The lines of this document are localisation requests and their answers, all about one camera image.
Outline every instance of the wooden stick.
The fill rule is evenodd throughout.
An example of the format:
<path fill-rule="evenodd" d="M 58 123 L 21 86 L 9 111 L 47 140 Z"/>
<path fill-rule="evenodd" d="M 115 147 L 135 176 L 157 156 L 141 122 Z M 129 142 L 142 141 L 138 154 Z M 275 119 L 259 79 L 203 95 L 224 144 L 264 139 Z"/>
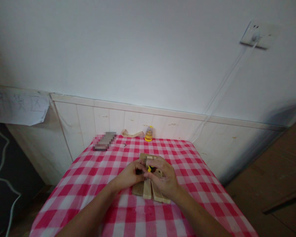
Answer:
<path fill-rule="evenodd" d="M 151 199 L 151 180 L 144 181 L 144 194 L 142 195 L 144 199 Z"/>

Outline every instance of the yellow bottle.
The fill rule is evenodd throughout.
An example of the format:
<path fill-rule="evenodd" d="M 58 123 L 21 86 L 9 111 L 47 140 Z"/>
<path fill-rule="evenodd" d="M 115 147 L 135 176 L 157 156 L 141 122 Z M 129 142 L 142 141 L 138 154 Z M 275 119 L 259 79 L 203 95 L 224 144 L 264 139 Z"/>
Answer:
<path fill-rule="evenodd" d="M 145 135 L 145 140 L 147 142 L 151 142 L 152 141 L 152 134 L 154 132 L 154 127 L 153 126 L 149 126 L 147 128 L 147 131 L 146 131 L 146 135 Z"/>

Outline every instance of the wall outlet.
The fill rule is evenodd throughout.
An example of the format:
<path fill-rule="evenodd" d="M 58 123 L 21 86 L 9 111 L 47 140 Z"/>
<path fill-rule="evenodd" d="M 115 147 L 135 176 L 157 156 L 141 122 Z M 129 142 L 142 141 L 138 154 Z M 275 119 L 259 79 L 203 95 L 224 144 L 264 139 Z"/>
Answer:
<path fill-rule="evenodd" d="M 260 36 L 261 38 L 259 43 L 257 43 L 257 47 L 268 49 L 275 42 L 280 32 L 281 27 L 278 25 L 272 25 L 258 20 L 253 20 L 250 22 L 240 42 L 252 46 L 255 43 L 252 41 L 252 37 Z"/>

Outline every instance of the blurred object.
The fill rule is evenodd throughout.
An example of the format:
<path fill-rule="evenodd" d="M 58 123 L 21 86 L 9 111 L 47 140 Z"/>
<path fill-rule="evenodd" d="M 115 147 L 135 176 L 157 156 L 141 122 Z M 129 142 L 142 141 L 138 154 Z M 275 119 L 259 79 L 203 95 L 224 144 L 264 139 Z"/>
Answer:
<path fill-rule="evenodd" d="M 94 151 L 107 151 L 116 138 L 116 132 L 106 132 L 97 144 L 94 144 Z"/>
<path fill-rule="evenodd" d="M 154 132 L 154 127 L 153 126 L 149 126 L 147 128 L 147 131 L 146 131 L 146 136 L 145 136 L 145 140 L 147 142 L 151 142 L 152 141 L 152 134 Z"/>
<path fill-rule="evenodd" d="M 123 137 L 129 137 L 129 138 L 142 137 L 142 136 L 144 136 L 144 132 L 143 131 L 140 131 L 140 132 L 137 132 L 137 133 L 131 135 L 131 134 L 128 134 L 128 132 L 127 132 L 126 129 L 123 129 L 122 130 L 122 136 Z"/>
<path fill-rule="evenodd" d="M 156 171 L 156 167 L 154 166 L 148 166 L 148 172 L 154 173 Z"/>

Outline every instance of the white cord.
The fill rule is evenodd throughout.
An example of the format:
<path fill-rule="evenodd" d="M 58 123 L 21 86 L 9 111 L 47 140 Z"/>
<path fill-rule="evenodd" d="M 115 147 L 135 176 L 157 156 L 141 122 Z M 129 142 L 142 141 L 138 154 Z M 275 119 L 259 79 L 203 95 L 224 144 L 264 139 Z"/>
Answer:
<path fill-rule="evenodd" d="M 248 56 L 243 60 L 243 62 L 241 63 L 241 65 L 238 67 L 238 70 L 236 71 L 235 76 L 236 76 L 236 74 L 238 73 L 239 69 L 242 67 L 243 63 L 246 62 L 247 59 L 250 57 L 252 51 L 254 50 L 254 48 L 256 47 L 256 45 L 258 44 L 258 42 L 259 42 L 260 39 L 261 39 L 261 37 L 258 36 L 258 38 L 256 38 L 256 39 L 254 40 L 254 41 L 255 41 L 254 45 L 252 46 L 251 50 L 249 51 Z M 233 72 L 233 70 L 235 69 L 235 67 L 238 65 L 240 59 L 242 58 L 242 56 L 244 55 L 245 52 L 246 52 L 246 48 L 245 48 L 242 52 L 240 52 L 240 54 L 238 55 L 237 59 L 236 59 L 235 62 L 232 64 L 230 70 L 229 70 L 229 71 L 226 73 L 226 75 L 224 76 L 224 78 L 223 78 L 222 82 L 220 83 L 220 86 L 219 86 L 218 89 L 216 90 L 214 96 L 213 96 L 212 99 L 210 100 L 208 106 L 207 106 L 206 109 L 205 109 L 204 114 L 205 114 L 205 115 L 207 114 L 208 110 L 210 109 L 210 107 L 212 106 L 213 103 L 214 103 L 214 107 L 213 107 L 213 109 L 212 109 L 210 115 L 206 117 L 206 120 L 205 120 L 203 123 L 201 123 L 201 124 L 198 126 L 198 128 L 196 129 L 197 132 L 196 132 L 196 133 L 194 134 L 194 136 L 191 138 L 191 142 L 192 142 L 192 143 L 194 143 L 194 142 L 198 139 L 198 137 L 201 135 L 201 132 L 202 132 L 202 129 L 203 129 L 205 123 L 206 123 L 206 122 L 212 117 L 213 113 L 215 112 L 215 110 L 217 109 L 217 107 L 218 107 L 218 105 L 219 105 L 219 102 L 220 102 L 221 98 L 225 95 L 227 89 L 229 88 L 229 86 L 230 86 L 230 85 L 232 84 L 232 82 L 234 81 L 235 76 L 232 78 L 232 80 L 229 81 L 228 85 L 225 86 L 225 84 L 226 84 L 228 78 L 229 78 L 230 75 L 232 74 L 232 72 Z"/>
<path fill-rule="evenodd" d="M 6 159 L 6 149 L 8 147 L 8 145 L 10 144 L 10 140 L 8 138 L 6 138 L 1 132 L 0 132 L 0 136 L 7 141 L 7 143 L 4 145 L 3 147 L 3 150 L 2 150 L 2 159 L 1 159 L 1 164 L 0 164 L 0 171 L 2 170 L 3 168 L 3 165 L 4 165 L 4 162 L 5 162 L 5 159 Z M 12 206 L 11 206 L 11 210 L 10 210 L 10 219 L 9 219 L 9 225 L 8 225 L 8 229 L 7 229 L 7 233 L 6 233 L 6 237 L 9 236 L 9 232 L 10 232 L 10 228 L 11 228 L 11 224 L 12 224 L 12 219 L 13 219 L 13 210 L 14 210 L 14 206 L 17 202 L 17 200 L 21 197 L 21 193 L 19 193 L 18 191 L 16 191 L 12 184 L 6 180 L 6 179 L 3 179 L 3 178 L 0 178 L 0 181 L 3 181 L 5 182 L 8 187 L 11 189 L 12 192 L 14 192 L 15 194 L 18 195 L 18 197 L 15 199 L 15 201 L 13 202 Z"/>

